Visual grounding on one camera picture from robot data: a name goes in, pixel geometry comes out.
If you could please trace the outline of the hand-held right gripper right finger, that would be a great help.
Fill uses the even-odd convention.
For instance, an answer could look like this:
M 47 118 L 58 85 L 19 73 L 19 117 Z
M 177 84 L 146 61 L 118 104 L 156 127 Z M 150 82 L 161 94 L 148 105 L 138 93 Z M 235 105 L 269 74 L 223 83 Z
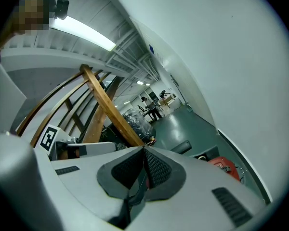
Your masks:
M 167 200 L 145 202 L 128 231 L 252 231 L 264 201 L 216 166 L 155 149 L 182 166 L 186 179 Z

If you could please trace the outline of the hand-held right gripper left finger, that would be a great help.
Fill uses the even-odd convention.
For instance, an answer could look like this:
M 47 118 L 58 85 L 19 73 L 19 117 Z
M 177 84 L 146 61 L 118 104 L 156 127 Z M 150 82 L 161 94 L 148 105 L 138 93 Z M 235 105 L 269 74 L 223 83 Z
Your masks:
M 119 229 L 130 225 L 133 200 L 141 202 L 146 190 L 143 151 L 132 147 L 51 165 L 64 186 L 95 216 Z

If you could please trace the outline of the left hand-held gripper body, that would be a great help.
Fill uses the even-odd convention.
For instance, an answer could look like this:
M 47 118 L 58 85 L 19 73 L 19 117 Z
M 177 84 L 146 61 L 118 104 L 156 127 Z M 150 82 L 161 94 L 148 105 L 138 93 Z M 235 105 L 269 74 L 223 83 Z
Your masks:
M 36 147 L 41 148 L 51 161 L 97 156 L 127 148 L 115 142 L 81 143 L 79 138 L 71 137 L 53 125 L 46 127 Z

